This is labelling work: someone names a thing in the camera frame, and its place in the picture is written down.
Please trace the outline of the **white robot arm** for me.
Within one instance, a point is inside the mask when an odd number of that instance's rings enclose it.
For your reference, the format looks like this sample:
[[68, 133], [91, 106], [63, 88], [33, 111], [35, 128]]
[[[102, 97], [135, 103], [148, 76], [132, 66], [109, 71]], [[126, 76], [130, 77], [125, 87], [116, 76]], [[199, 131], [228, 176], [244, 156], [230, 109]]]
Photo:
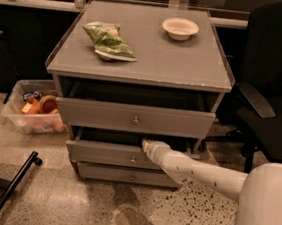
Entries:
[[145, 139], [142, 149], [175, 183], [194, 179], [236, 202], [235, 225], [282, 225], [282, 163], [262, 164], [245, 174], [197, 162], [165, 142]]

